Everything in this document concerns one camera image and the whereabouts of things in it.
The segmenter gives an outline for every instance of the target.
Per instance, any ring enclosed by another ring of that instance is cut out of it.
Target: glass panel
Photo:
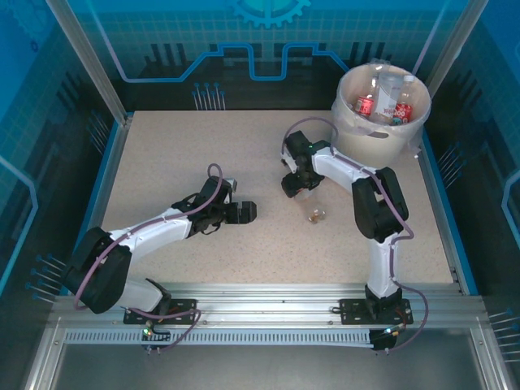
[[[0,51],[0,371],[21,388],[113,120],[43,0],[0,2]]]
[[[374,57],[410,71],[421,59],[418,75],[426,79],[466,3],[72,0],[71,6],[125,108],[134,111],[330,109],[345,71]]]
[[[433,100],[427,133],[490,314],[520,313],[520,3],[491,0]],[[509,319],[496,328],[518,350]],[[504,355],[515,359],[514,353]],[[520,379],[520,365],[511,362]]]

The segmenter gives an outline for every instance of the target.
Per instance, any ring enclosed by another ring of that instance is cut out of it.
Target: plastic bucket
[[[389,70],[403,76],[410,74],[399,67],[391,66]],[[361,65],[345,73],[338,85],[332,116],[340,131],[337,149],[361,164],[382,168],[388,166],[422,129],[430,114],[431,99],[426,86],[416,78],[412,84],[412,120],[400,126],[372,123],[349,106],[370,83],[372,72],[370,65]]]

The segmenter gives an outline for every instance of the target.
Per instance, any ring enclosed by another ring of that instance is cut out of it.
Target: beige tabletop
[[[353,217],[352,197],[330,180],[318,188],[327,218],[312,225],[285,196],[280,162],[285,130],[328,111],[138,111],[135,113],[103,229],[114,230],[162,213],[199,191],[206,168],[218,163],[238,182],[234,200],[252,200],[249,225],[223,225],[163,247],[130,275],[158,282],[365,283],[368,245]],[[325,123],[299,127],[311,141],[329,138]],[[409,208],[412,241],[400,243],[398,275],[405,282],[452,282],[418,162],[401,155],[396,171]]]

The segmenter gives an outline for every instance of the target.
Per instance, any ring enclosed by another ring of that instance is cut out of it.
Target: black mounting bracket
[[[167,312],[163,315],[181,313],[197,308],[197,300],[195,299],[175,299],[171,298],[170,305]],[[152,319],[143,317],[140,314],[134,313],[131,310],[126,310],[123,316],[123,323],[126,325],[146,325],[147,321],[152,321],[155,325],[192,325],[197,317],[196,313],[185,315],[183,317],[171,318],[171,319]]]
[[[333,313],[341,316],[341,325],[399,325],[414,323],[408,299],[401,299],[393,306],[384,307],[374,318],[367,299],[341,299],[340,307]]]

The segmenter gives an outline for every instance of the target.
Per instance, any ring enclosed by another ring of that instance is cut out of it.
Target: gear graphic
[[[49,21],[45,0],[8,0],[8,5],[19,26],[31,39],[37,41]]]
[[[253,22],[254,27],[263,25],[271,28],[292,23],[295,15],[301,16],[303,7],[310,6],[310,0],[231,0],[230,6],[235,16],[241,16],[244,23]]]

